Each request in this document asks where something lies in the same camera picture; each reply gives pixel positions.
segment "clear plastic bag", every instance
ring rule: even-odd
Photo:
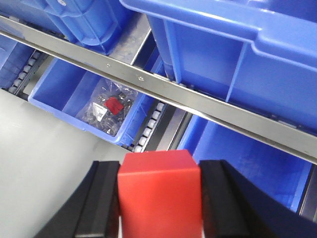
[[[76,118],[115,136],[137,96],[137,91],[101,78]]]

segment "metal frame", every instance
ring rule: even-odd
[[[0,34],[317,164],[317,137],[0,16]]]

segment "shelf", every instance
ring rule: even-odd
[[[0,16],[0,34],[317,164],[317,137]]]

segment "white surface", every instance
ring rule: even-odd
[[[142,136],[142,137],[140,138],[140,140],[139,140],[139,144],[142,145],[142,146],[144,146],[146,141],[147,141],[147,138],[144,137],[144,136]]]
[[[163,107],[164,107],[164,103],[158,103],[157,110],[161,112],[163,110]]]
[[[143,131],[143,134],[146,136],[146,137],[149,137],[151,133],[151,129],[150,128],[145,128],[144,131]]]
[[[126,150],[0,90],[0,238],[31,238],[79,185],[93,160]]]
[[[153,128],[154,127],[154,124],[155,124],[155,120],[153,120],[153,119],[151,119],[151,120],[149,120],[149,122],[148,122],[148,127],[149,128]]]
[[[152,118],[155,119],[155,120],[157,120],[157,119],[159,118],[159,114],[160,114],[160,112],[154,111],[154,112],[153,112],[153,115],[152,115]]]

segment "red cube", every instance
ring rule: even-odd
[[[118,187],[124,238],[201,237],[201,172],[187,150],[127,154]]]

